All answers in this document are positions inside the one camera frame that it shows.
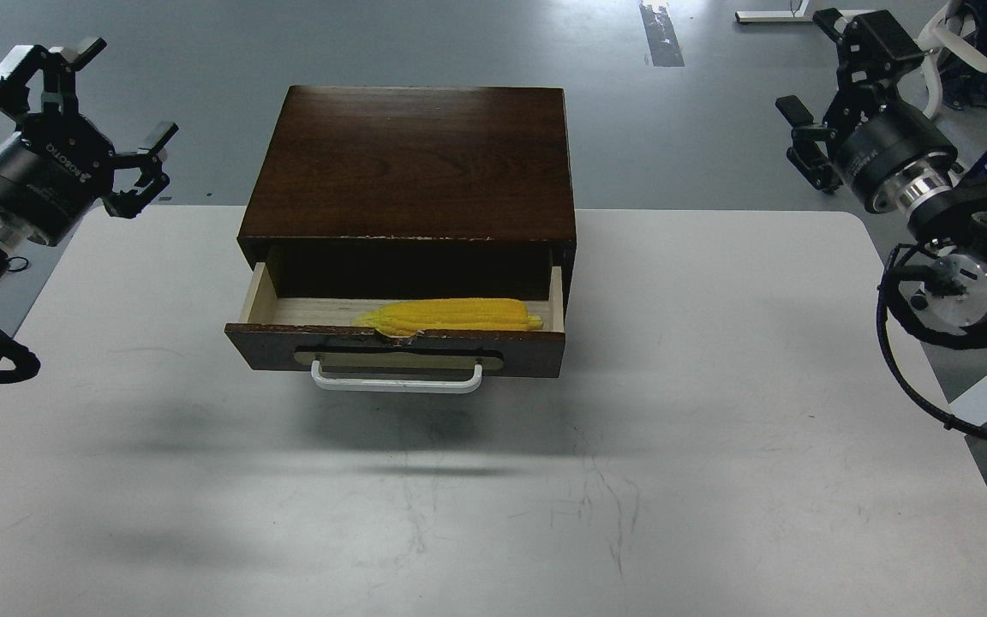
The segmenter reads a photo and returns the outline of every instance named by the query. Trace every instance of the gray floor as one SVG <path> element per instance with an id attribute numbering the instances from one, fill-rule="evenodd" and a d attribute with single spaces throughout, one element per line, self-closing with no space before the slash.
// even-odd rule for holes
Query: gray floor
<path id="1" fill-rule="evenodd" d="M 874 218 L 845 192 L 812 191 L 783 156 L 775 98 L 802 95 L 819 116 L 834 95 L 835 53 L 817 28 L 733 23 L 735 10 L 782 1 L 671 3 L 685 66 L 654 67 L 637 5 L 0 0 L 0 59 L 15 44 L 105 36 L 109 48 L 79 77 L 81 109 L 120 149 L 159 120 L 181 125 L 169 145 L 171 203 L 246 203 L 291 83 L 554 86 L 567 97 L 578 207 L 843 210 L 861 216 L 881 251 L 909 239 L 896 215 Z M 917 32 L 941 5 L 889 8 Z M 924 98 L 915 75 L 902 91 Z M 944 112 L 939 125 L 967 161 L 987 146 L 987 111 Z M 0 140 L 10 129 L 0 116 Z M 0 282 L 0 327 L 16 331 L 62 248 L 30 247 L 34 268 Z M 929 349 L 929 359 L 948 398 L 987 374 L 983 352 Z M 972 449 L 987 480 L 987 444 Z"/>

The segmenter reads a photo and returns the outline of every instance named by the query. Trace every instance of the robotic arm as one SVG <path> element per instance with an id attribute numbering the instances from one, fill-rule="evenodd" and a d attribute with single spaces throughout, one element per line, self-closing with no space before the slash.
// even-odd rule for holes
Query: robotic arm
<path id="1" fill-rule="evenodd" d="M 904 213 L 917 243 L 899 246 L 886 263 L 878 293 L 882 352 L 922 409 L 947 428 L 987 439 L 987 429 L 937 409 L 908 386 L 885 333 L 889 312 L 925 343 L 987 348 L 987 152 L 963 173 L 948 138 L 901 100 L 897 82 L 920 67 L 924 52 L 888 11 L 859 15 L 837 30 L 841 20 L 835 9 L 814 16 L 839 58 L 838 93 L 823 120 L 815 123 L 794 95 L 775 101 L 791 124 L 787 159 L 818 190 L 847 186 L 867 212 Z M 930 262 L 907 265 L 917 254 Z M 904 284 L 915 290 L 907 300 Z"/>
<path id="2" fill-rule="evenodd" d="M 0 62 L 0 112 L 15 122 L 0 145 L 0 276 L 21 243 L 56 246 L 95 200 L 110 215 L 132 219 L 170 182 L 162 163 L 175 124 L 159 123 L 136 151 L 118 153 L 79 114 L 75 74 L 104 49 L 102 39 L 87 39 L 78 51 L 19 45 Z M 38 72 L 44 85 L 33 112 L 27 83 Z M 138 169 L 140 178 L 132 189 L 114 192 L 114 172 L 122 169 Z M 39 370 L 35 355 L 0 332 L 3 356 L 15 367 L 0 370 L 0 383 L 30 379 Z"/>

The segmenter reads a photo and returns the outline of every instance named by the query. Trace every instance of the wooden drawer cabinet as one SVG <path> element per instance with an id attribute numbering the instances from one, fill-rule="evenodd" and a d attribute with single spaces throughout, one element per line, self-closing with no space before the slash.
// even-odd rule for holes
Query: wooden drawer cabinet
<path id="1" fill-rule="evenodd" d="M 291 87 L 238 242 L 254 276 L 226 332 L 252 368 L 557 376 L 577 242 L 563 93 Z M 544 327 L 350 325 L 429 297 L 515 297 Z"/>

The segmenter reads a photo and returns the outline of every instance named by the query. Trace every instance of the white drawer handle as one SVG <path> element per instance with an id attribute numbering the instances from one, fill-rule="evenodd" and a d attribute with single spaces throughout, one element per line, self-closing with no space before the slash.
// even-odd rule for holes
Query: white drawer handle
<path id="1" fill-rule="evenodd" d="M 482 385 L 482 364 L 475 362 L 475 372 L 467 381 L 431 381 L 419 379 L 336 378 L 322 374 L 321 360 L 310 363 L 310 376 L 322 390 L 350 392 L 420 392 L 426 394 L 467 394 Z"/>

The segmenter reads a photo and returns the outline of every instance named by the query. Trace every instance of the corn cob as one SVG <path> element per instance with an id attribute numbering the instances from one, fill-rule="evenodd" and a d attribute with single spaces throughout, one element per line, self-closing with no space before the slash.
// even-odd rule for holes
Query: corn cob
<path id="1" fill-rule="evenodd" d="M 426 329 L 526 332 L 542 328 L 543 320 L 508 297 L 449 297 L 387 304 L 357 316 L 352 324 L 387 336 L 414 336 Z"/>

